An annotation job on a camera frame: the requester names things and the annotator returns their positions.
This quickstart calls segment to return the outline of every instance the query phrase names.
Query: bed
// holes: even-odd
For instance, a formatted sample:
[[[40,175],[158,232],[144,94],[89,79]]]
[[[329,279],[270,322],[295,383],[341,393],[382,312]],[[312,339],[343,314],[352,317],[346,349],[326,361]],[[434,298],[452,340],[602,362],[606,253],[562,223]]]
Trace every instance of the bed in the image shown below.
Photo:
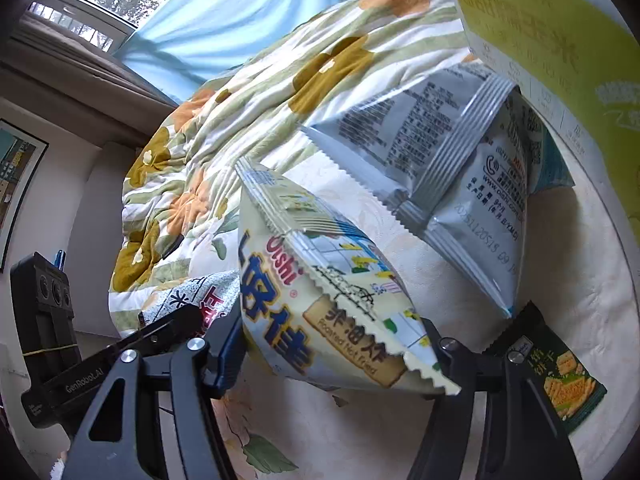
[[[164,291],[237,267],[240,186],[232,165],[249,155],[351,218],[442,334],[485,348],[505,327],[496,309],[299,132],[300,124],[418,74],[472,59],[453,0],[345,0],[231,78],[201,86],[161,125],[124,182],[124,243],[109,293],[120,335],[137,330],[140,314]],[[638,306],[612,223],[561,149],[576,186],[530,200],[519,304],[533,300],[609,391],[571,436],[584,478],[599,480],[640,422]],[[431,409],[409,394],[334,397],[250,360],[236,387],[213,402],[244,480],[283,472],[300,479],[405,478]],[[481,434],[478,411],[462,478],[474,476]]]

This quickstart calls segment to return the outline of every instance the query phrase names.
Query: silver snack bag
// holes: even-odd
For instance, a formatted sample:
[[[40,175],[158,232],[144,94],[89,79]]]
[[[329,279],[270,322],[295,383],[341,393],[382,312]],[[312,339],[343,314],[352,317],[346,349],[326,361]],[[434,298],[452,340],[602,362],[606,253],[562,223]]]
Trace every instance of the silver snack bag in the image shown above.
[[[439,70],[302,130],[511,317],[530,193],[574,183],[515,83]]]

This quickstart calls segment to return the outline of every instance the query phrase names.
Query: brown label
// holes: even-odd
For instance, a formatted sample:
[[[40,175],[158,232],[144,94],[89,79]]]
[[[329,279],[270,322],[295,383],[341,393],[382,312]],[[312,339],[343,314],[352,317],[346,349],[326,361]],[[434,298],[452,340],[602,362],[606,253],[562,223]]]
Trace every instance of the brown label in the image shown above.
[[[331,346],[381,386],[391,387],[405,372],[401,356],[387,355],[383,343],[376,343],[327,296],[321,296],[302,316]]]

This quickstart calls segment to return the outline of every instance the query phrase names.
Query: railing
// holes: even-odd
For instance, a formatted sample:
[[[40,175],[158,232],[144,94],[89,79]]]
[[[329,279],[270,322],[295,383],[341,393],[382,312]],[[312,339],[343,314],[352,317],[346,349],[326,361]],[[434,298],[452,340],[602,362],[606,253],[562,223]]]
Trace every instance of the railing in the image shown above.
[[[89,0],[34,0],[29,10],[105,52],[115,52],[136,30],[133,24]]]

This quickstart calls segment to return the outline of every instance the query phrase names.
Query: cream snack bag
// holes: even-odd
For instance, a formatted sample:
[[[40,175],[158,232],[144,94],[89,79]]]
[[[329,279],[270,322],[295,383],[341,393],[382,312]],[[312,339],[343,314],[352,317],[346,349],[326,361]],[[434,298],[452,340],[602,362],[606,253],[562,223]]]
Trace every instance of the cream snack bag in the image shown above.
[[[245,158],[238,258],[250,354],[319,386],[457,394],[404,284],[343,215]]]
[[[511,316],[527,195],[573,185],[513,82],[461,63],[302,129]]]

